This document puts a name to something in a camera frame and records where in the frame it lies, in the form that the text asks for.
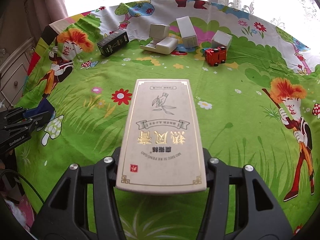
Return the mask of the beige gold-print box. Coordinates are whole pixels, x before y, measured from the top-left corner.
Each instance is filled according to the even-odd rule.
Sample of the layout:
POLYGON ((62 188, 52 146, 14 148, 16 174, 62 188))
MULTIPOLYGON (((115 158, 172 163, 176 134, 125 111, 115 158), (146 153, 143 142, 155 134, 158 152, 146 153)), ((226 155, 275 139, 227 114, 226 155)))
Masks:
POLYGON ((195 103, 187 79, 138 79, 126 120, 116 187, 146 194, 207 188, 195 103))

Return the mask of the green cartoon tablecloth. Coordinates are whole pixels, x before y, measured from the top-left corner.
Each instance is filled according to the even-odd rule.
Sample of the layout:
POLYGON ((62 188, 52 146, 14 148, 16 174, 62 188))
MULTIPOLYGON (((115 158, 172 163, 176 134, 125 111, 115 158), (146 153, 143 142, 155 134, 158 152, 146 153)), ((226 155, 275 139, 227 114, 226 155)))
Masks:
POLYGON ((73 17, 40 41, 22 107, 53 119, 16 150, 35 210, 67 167, 124 146, 120 182, 204 186, 197 148, 252 165, 293 235, 319 205, 319 49, 219 4, 139 1, 73 17))

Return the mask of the white cube box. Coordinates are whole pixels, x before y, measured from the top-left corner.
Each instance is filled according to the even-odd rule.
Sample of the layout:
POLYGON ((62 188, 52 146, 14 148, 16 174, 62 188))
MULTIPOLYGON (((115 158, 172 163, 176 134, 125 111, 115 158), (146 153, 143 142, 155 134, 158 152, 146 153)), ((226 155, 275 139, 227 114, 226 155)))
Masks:
POLYGON ((231 42, 232 42, 231 35, 218 30, 212 37, 211 47, 218 48, 218 47, 224 46, 226 47, 226 50, 228 50, 230 48, 231 42))

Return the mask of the tall white box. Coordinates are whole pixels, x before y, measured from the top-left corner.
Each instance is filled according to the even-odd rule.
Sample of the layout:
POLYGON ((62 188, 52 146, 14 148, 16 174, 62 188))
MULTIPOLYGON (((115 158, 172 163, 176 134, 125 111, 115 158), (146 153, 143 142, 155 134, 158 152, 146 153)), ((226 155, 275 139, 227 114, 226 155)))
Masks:
POLYGON ((198 46, 198 40, 194 26, 189 16, 176 19, 177 26, 185 48, 194 48, 198 46))

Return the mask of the brown curtain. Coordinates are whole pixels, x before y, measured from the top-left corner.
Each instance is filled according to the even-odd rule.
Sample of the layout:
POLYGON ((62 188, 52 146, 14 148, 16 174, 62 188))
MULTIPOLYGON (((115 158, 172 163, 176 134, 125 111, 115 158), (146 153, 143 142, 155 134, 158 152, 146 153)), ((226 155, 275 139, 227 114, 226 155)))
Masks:
POLYGON ((1 0, 1 48, 13 53, 25 40, 68 16, 65 0, 1 0))

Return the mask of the pink quilted sleeve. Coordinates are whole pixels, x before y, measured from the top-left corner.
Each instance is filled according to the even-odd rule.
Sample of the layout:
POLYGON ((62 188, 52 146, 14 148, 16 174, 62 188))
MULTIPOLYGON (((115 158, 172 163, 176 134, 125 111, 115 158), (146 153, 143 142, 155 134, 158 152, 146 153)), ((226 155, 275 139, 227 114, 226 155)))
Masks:
POLYGON ((30 231, 35 220, 35 215, 26 195, 22 197, 19 204, 14 204, 12 201, 7 199, 5 199, 5 202, 21 226, 23 226, 25 230, 30 231))

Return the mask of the white open flap box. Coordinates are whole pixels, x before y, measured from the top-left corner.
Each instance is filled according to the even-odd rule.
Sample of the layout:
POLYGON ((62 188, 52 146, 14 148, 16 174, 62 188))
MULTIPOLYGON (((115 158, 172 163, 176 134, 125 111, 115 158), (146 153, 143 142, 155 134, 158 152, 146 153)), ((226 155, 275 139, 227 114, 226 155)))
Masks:
POLYGON ((152 41, 147 45, 140 45, 140 49, 163 55, 171 54, 177 48, 178 39, 169 36, 169 29, 169 25, 150 24, 149 37, 152 41))

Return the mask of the black rectangular box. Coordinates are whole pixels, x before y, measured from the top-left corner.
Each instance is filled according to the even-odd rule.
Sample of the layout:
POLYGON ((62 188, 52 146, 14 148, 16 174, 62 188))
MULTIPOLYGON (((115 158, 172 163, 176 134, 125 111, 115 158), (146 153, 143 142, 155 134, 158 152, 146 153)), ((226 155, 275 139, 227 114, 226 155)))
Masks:
POLYGON ((117 30, 97 43, 101 55, 109 57, 129 43, 127 32, 117 30))

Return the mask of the cream carved cabinet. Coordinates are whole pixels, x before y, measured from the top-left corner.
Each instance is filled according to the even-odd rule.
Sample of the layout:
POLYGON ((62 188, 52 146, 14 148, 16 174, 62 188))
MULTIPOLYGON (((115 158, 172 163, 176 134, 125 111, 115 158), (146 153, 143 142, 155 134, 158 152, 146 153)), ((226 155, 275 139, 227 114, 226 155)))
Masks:
POLYGON ((13 108, 20 100, 34 49, 34 39, 31 37, 1 65, 1 112, 13 108))

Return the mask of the red toy truck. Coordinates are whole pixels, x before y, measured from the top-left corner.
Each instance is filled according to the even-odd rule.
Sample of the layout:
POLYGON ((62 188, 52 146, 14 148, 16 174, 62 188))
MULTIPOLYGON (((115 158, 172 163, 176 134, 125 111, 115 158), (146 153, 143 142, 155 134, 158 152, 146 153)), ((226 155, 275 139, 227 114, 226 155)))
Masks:
POLYGON ((208 48, 204 51, 204 58, 210 66, 218 66, 226 62, 227 48, 219 46, 217 48, 208 48))

